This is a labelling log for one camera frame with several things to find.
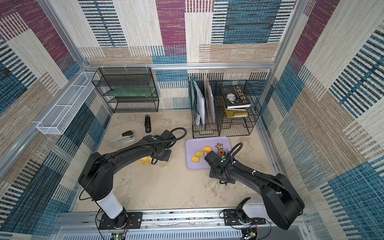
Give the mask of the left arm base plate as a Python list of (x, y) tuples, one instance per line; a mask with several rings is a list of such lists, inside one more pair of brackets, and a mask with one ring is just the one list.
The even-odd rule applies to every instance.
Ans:
[(142, 224), (143, 212), (122, 212), (115, 219), (110, 219), (107, 214), (103, 213), (100, 230), (131, 230), (139, 229)]

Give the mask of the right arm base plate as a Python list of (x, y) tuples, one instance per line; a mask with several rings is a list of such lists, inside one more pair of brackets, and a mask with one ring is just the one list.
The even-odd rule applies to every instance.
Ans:
[(265, 225), (267, 221), (264, 218), (250, 218), (243, 210), (224, 209), (219, 213), (219, 217), (224, 219), (226, 226), (250, 227), (253, 225)]

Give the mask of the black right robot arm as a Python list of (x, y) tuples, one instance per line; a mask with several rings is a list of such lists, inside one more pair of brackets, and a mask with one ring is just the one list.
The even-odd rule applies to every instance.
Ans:
[(243, 143), (236, 144), (226, 155), (210, 152), (205, 161), (210, 166), (210, 178), (222, 184), (236, 181), (257, 192), (263, 199), (265, 209), (274, 224), (288, 230), (294, 220), (304, 212), (305, 204), (289, 179), (282, 175), (264, 174), (239, 162), (235, 156)]

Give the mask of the orange fish cookie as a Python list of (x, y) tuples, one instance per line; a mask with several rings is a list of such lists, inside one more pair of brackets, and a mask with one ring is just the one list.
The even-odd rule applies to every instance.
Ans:
[(208, 146), (205, 146), (202, 148), (202, 151), (205, 152), (205, 153), (209, 153), (212, 151), (212, 148), (211, 147), (208, 147)]

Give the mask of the clear duck resealable bag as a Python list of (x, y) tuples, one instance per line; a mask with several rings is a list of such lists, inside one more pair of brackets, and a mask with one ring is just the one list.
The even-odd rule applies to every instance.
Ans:
[(150, 156), (141, 158), (138, 160), (138, 162), (142, 163), (145, 166), (159, 167), (159, 168), (166, 168), (169, 165), (169, 162), (153, 159)]

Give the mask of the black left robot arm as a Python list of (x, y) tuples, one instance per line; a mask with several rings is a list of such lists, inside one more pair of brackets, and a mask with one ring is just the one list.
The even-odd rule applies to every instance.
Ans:
[(103, 224), (113, 229), (122, 229), (129, 223), (126, 209), (114, 194), (114, 176), (128, 165), (145, 157), (151, 157), (154, 163), (167, 162), (171, 148), (187, 135), (185, 128), (165, 130), (161, 135), (147, 135), (137, 143), (112, 153), (98, 152), (89, 156), (78, 183), (102, 210)]

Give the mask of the square yellow biscuit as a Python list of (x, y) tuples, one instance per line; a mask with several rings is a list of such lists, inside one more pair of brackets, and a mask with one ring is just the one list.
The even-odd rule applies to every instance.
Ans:
[(191, 161), (195, 162), (195, 163), (199, 163), (200, 162), (200, 158), (199, 157), (192, 157)]

